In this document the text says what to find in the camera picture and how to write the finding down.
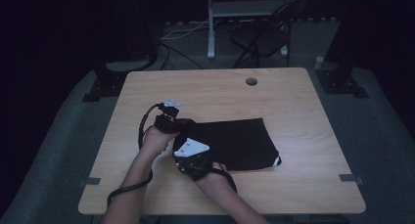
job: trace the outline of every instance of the white shelf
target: white shelf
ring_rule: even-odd
[[[266,16],[284,4],[284,0],[214,2],[214,17]]]

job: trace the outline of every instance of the table top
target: table top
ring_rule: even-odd
[[[257,85],[246,79],[253,77]],[[179,118],[196,122],[262,117],[282,164],[231,172],[239,195],[262,214],[360,213],[365,203],[307,71],[301,67],[141,71],[128,74],[78,209],[106,211],[107,195],[122,182],[138,153],[141,118],[153,104],[183,104]],[[145,128],[153,124],[153,110]],[[224,214],[175,166],[172,145],[153,166],[143,214]]]

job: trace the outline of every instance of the wire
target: wire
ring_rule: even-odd
[[[202,171],[202,172],[206,172],[206,173],[212,172],[212,173],[220,174],[220,175],[224,176],[226,178],[226,180],[228,180],[229,185],[232,187],[232,189],[235,191],[235,193],[238,193],[238,189],[236,187],[236,184],[235,184],[232,176],[228,172],[225,172],[224,170],[220,170],[220,169],[213,168],[213,167],[210,167],[210,168],[195,167],[193,165],[189,165],[187,168]]]
[[[164,47],[166,47],[166,48],[168,48],[168,49],[171,49],[172,51],[176,52],[177,54],[179,54],[179,55],[183,56],[183,57],[184,57],[184,58],[186,58],[188,61],[190,61],[190,62],[192,62],[193,64],[195,64],[196,66],[198,66],[200,69],[204,69],[201,65],[199,65],[198,63],[196,63],[195,61],[193,61],[192,59],[190,59],[189,57],[187,57],[186,55],[184,55],[184,54],[183,54],[183,53],[181,53],[180,51],[178,51],[178,50],[176,50],[176,49],[174,49],[174,48],[172,48],[172,47],[170,47],[170,46],[168,46],[168,45],[166,45],[166,44],[164,44],[164,43],[161,43],[160,45],[161,45],[161,46],[164,46]]]
[[[162,62],[162,64],[161,64],[160,70],[166,69],[165,67],[167,66],[167,64],[171,65],[172,66],[172,69],[174,69],[174,66],[172,64],[168,63],[168,61],[169,61],[168,58],[170,58],[170,49],[167,48],[167,55],[164,56],[162,54],[162,49],[159,48],[159,57],[161,59],[164,59],[164,62]]]
[[[153,106],[151,106],[147,112],[143,115],[143,118],[141,119],[140,122],[140,128],[139,128],[139,132],[138,132],[138,148],[141,149],[141,146],[143,145],[143,139],[144,139],[144,135],[147,132],[147,130],[149,130],[152,126],[150,126],[149,128],[146,129],[146,131],[143,131],[144,128],[144,124],[146,123],[146,120],[149,116],[149,113],[156,107],[161,107],[162,104],[155,104]],[[153,179],[153,170],[150,169],[150,173],[149,173],[149,177],[146,179],[146,181],[132,185],[132,186],[128,186],[128,187],[123,187],[123,188],[118,188],[115,191],[111,192],[108,197],[107,197],[107,206],[110,206],[111,201],[113,200],[114,197],[118,196],[119,194],[122,193],[126,193],[126,192],[131,192],[134,190],[137,190],[139,188],[142,188],[144,186],[146,186],[147,184],[149,184]]]
[[[220,22],[217,22],[215,24],[214,32],[229,33],[229,32],[236,30],[238,28],[238,25],[239,24],[237,22],[225,21],[222,24],[220,24]]]
[[[198,25],[198,26],[196,26],[195,28],[192,28],[192,29],[173,30],[170,33],[168,33],[167,35],[163,36],[161,38],[161,40],[175,40],[175,39],[180,39],[180,38],[183,38],[183,37],[187,36],[188,34],[192,33],[193,31],[195,31],[195,30],[197,30],[199,28],[208,28],[208,26],[203,26],[207,21],[208,21],[208,19],[205,20],[205,21],[203,21],[200,25]],[[185,34],[181,35],[181,36],[171,37],[171,38],[167,37],[167,36],[169,36],[171,34],[174,34],[176,32],[183,32],[183,31],[187,31],[187,32]]]
[[[150,127],[148,127],[145,131],[144,131],[144,134],[146,134],[147,133],[147,131],[149,131],[149,129],[151,129],[151,128],[153,128],[155,125],[151,125]]]

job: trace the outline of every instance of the person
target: person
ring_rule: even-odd
[[[168,142],[177,135],[178,133],[162,133],[156,127],[150,128],[146,133],[140,152],[132,161],[120,187],[135,185],[147,180],[153,162],[159,154],[165,151]],[[226,171],[223,164],[214,162],[212,166]],[[210,173],[195,184],[205,196],[223,208],[237,223],[268,223],[265,218],[234,192],[224,176]],[[114,197],[104,215],[103,223],[137,223],[141,216],[146,189],[147,186],[144,186]]]

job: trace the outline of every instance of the black cloth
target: black cloth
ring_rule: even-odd
[[[191,123],[174,140],[173,151],[187,138],[208,145],[212,161],[225,164],[228,170],[271,167],[279,156],[262,118]]]

